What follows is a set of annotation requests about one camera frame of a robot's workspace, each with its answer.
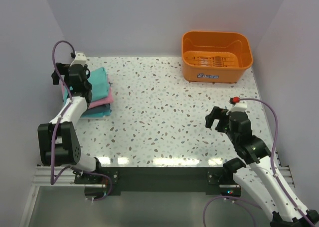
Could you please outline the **mint green t-shirt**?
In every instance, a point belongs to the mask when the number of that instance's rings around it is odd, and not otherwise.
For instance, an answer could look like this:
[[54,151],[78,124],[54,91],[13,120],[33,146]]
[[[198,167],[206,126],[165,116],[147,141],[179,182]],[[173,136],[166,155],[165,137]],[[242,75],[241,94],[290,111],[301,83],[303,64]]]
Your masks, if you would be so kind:
[[[88,103],[93,103],[101,98],[106,98],[109,94],[110,84],[108,82],[107,73],[104,67],[101,67],[95,71],[90,71],[89,82],[92,84],[92,99],[87,100]],[[65,97],[68,97],[65,92],[63,97],[63,104],[65,104]]]

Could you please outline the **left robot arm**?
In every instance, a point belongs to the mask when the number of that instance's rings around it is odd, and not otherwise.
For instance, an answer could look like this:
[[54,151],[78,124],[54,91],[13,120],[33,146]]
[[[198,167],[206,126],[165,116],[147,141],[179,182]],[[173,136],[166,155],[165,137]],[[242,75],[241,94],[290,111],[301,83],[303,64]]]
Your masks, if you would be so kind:
[[76,123],[92,100],[88,66],[57,63],[51,77],[54,85],[65,84],[64,89],[70,94],[58,115],[49,123],[40,124],[37,129],[42,164],[71,166],[86,171],[85,176],[91,183],[99,183],[103,179],[101,164],[96,157],[81,153],[75,131]]

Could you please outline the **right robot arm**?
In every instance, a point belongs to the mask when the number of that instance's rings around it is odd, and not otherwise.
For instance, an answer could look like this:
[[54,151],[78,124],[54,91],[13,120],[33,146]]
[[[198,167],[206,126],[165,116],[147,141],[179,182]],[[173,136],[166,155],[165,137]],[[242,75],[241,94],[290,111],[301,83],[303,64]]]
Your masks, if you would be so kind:
[[217,120],[217,132],[230,139],[238,157],[223,164],[222,178],[236,183],[264,211],[272,227],[313,227],[319,222],[316,210],[309,209],[296,196],[265,142],[255,136],[244,108],[229,111],[214,107],[205,117],[206,128]]

